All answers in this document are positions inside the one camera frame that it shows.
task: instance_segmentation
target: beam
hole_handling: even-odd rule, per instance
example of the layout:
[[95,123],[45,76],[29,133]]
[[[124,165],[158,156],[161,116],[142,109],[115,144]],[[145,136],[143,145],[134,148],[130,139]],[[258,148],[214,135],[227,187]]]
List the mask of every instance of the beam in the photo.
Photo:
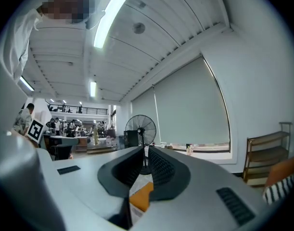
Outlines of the beam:
[[224,4],[223,0],[217,0],[217,1],[218,1],[218,4],[219,4],[219,7],[220,7],[220,11],[222,12],[222,15],[224,17],[225,25],[230,27],[229,18],[228,18],[228,14],[227,14],[227,11],[226,11],[225,4]]
[[44,88],[54,97],[56,98],[56,92],[55,90],[51,87],[50,83],[47,81],[47,79],[44,77],[43,73],[41,72],[32,51],[30,48],[28,48],[28,60],[27,63],[29,64],[29,71],[41,82],[41,84],[44,86]]
[[[32,92],[32,97],[33,98],[44,98],[44,99],[51,99],[53,98],[49,94],[41,93],[38,91],[33,91]],[[111,105],[120,105],[120,101],[115,101],[115,100],[95,100],[93,98],[87,99],[86,97],[79,97],[79,96],[72,96],[72,95],[56,95],[54,97],[55,100],[66,100],[67,102],[75,101],[75,102],[87,102],[87,103],[102,103],[102,104],[111,104]]]
[[85,43],[83,49],[83,77],[84,77],[84,84],[86,89],[86,98],[89,100],[89,83],[93,79],[90,78],[90,55],[91,55],[91,48],[93,47],[93,41],[95,37],[96,31],[94,28],[91,30],[86,30],[85,32]]
[[155,85],[168,75],[197,58],[200,55],[200,44],[205,43],[227,29],[228,27],[225,24],[219,23],[181,45],[142,78],[141,81],[128,92],[121,102],[132,101],[147,89],[151,88],[152,85]]

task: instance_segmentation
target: balcony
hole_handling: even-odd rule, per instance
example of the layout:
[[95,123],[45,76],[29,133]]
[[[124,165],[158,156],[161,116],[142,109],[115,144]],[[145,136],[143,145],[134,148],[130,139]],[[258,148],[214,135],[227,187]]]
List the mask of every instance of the balcony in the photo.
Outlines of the balcony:
[[100,108],[90,108],[90,107],[80,107],[80,106],[70,106],[70,105],[57,105],[49,104],[47,105],[49,111],[52,114],[63,113],[63,115],[72,114],[85,114],[88,116],[98,116],[98,115],[107,115],[107,109]]

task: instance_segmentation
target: ceiling light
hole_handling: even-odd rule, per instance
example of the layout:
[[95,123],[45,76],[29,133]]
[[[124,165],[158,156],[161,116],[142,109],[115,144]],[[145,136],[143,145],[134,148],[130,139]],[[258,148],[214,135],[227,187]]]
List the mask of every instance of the ceiling light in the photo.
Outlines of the ceiling light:
[[27,81],[21,76],[20,80],[28,87],[29,90],[34,91],[34,89],[27,83]]
[[121,9],[122,5],[125,3],[126,0],[110,0],[106,9],[105,15],[100,20],[97,32],[94,38],[93,46],[96,48],[103,48],[105,43],[106,36],[109,32],[111,25],[115,17],[117,16],[119,10]]
[[92,81],[90,82],[90,97],[95,97],[95,87],[97,86],[97,83]]

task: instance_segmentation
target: shelf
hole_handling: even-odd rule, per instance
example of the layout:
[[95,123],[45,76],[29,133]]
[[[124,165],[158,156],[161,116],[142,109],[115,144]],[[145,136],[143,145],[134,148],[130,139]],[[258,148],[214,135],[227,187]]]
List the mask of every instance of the shelf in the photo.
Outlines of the shelf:
[[247,174],[246,179],[247,180],[253,180],[253,179],[267,178],[268,175],[269,175],[269,172],[256,173],[256,174]]
[[87,154],[94,155],[94,154],[110,153],[115,151],[117,151],[117,149],[94,150],[94,151],[87,151]]
[[255,138],[249,138],[248,140],[251,142],[252,145],[261,145],[261,144],[266,144],[270,143],[273,141],[281,140],[290,134],[284,131],[279,131],[276,133],[271,133],[268,135],[260,136],[260,137],[255,137]]
[[281,159],[286,156],[288,151],[281,147],[276,146],[265,150],[248,152],[248,156],[250,157],[250,162],[266,162],[275,159]]

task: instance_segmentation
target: black vent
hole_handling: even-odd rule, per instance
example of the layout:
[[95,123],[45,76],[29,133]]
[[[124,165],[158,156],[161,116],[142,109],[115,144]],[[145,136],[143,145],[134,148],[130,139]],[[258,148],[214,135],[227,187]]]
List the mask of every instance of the black vent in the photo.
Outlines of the black vent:
[[71,172],[79,170],[79,169],[80,169],[80,167],[75,165],[75,166],[71,166],[71,167],[60,168],[57,171],[60,175],[63,175],[63,174],[71,173]]
[[232,189],[224,187],[218,189],[217,193],[240,226],[255,217],[253,212],[243,203]]
[[143,150],[140,150],[113,167],[112,174],[120,182],[131,188],[141,171],[142,162]]
[[152,150],[149,150],[148,157],[150,158],[150,168],[153,178],[154,189],[169,182],[175,174],[174,166],[159,156]]

